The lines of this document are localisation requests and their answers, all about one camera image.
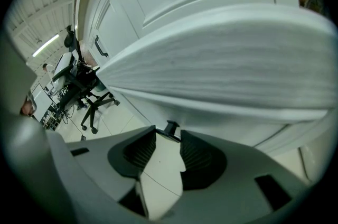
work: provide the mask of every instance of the fluorescent light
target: fluorescent light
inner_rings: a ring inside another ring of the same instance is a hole
[[[42,47],[40,47],[38,50],[36,50],[33,54],[33,57],[35,57],[36,55],[38,55],[47,45],[49,45],[51,42],[53,42],[56,38],[58,38],[59,35],[55,35],[52,39],[49,39],[47,42],[45,42]]]

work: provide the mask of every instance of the person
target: person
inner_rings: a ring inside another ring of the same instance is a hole
[[[44,65],[42,66],[42,69],[47,72],[48,76],[50,77],[50,79],[52,80],[52,78],[54,77],[54,73],[55,73],[55,69],[54,66],[51,64],[47,64],[44,63]]]
[[[34,113],[32,101],[26,98],[24,104],[21,107],[20,114],[31,117]]]
[[[54,77],[54,74],[55,74],[55,69],[54,69],[54,66],[51,65],[51,64],[47,64],[47,63],[44,63],[43,66],[42,66],[42,69],[48,73],[48,76],[50,77],[50,79],[52,80],[52,78]],[[77,100],[77,110],[80,110],[81,108],[84,108],[86,109],[88,106],[82,102],[81,99],[78,99]]]

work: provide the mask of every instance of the white cabinet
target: white cabinet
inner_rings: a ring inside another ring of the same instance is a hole
[[[172,119],[186,129],[255,146],[285,125],[320,119],[331,108],[322,105],[331,101],[325,93],[301,86],[309,80],[291,86],[297,61],[284,64],[280,58],[295,53],[286,40],[275,41],[278,30],[266,29],[269,40],[261,38],[269,22],[257,33],[252,29],[261,12],[252,14],[251,7],[245,20],[251,25],[235,26],[246,12],[223,8],[261,3],[298,8],[298,0],[90,0],[84,38],[101,66],[99,78],[146,124],[164,128]],[[285,24],[286,17],[279,20],[283,10],[277,12],[277,21],[269,12],[263,18]],[[199,13],[202,18],[195,18]],[[276,52],[280,48],[285,53]],[[270,57],[261,56],[266,52]]]
[[[139,39],[135,30],[137,14],[143,18],[140,8],[129,6],[136,0],[100,0],[90,28],[89,43],[94,58],[100,66],[107,59]]]

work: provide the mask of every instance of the office chair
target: office chair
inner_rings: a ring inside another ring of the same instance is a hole
[[[98,130],[93,126],[95,111],[98,110],[100,106],[109,102],[114,102],[114,104],[118,106],[119,101],[114,99],[114,96],[109,92],[101,97],[91,93],[91,90],[100,83],[100,80],[96,76],[96,71],[99,68],[93,70],[86,65],[81,55],[79,42],[74,32],[70,30],[70,26],[67,27],[67,33],[68,35],[64,40],[64,45],[69,48],[69,52],[61,56],[55,68],[55,75],[52,78],[52,82],[56,84],[55,87],[57,87],[58,90],[65,86],[67,86],[68,89],[66,94],[60,99],[59,107],[65,111],[74,105],[76,101],[85,98],[90,107],[81,122],[82,130],[87,130],[84,123],[90,116],[89,125],[91,132],[96,134]],[[89,99],[90,96],[94,96],[97,100],[92,102]]]

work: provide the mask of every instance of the floor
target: floor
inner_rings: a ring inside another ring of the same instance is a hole
[[[300,148],[306,176],[312,183],[318,182],[331,161],[337,146],[336,126],[332,126],[318,138]]]
[[[97,96],[101,96],[106,92],[107,90],[93,91]],[[85,109],[76,110],[75,108],[73,112],[71,108],[70,115],[72,116],[68,120],[68,124],[61,122],[57,127],[56,131],[62,135],[65,142],[78,142],[81,140],[81,135],[85,136],[86,140],[89,140],[118,135],[145,126],[123,104],[116,106],[111,102],[99,107],[96,112],[94,127],[98,129],[98,133],[94,135],[89,127],[86,131],[83,131],[80,126],[86,111]],[[156,150],[140,177],[151,220],[159,219],[168,212],[183,193],[179,172],[185,171],[185,166],[179,151],[179,143],[171,142],[157,134]],[[298,150],[274,157],[274,159],[306,182]]]

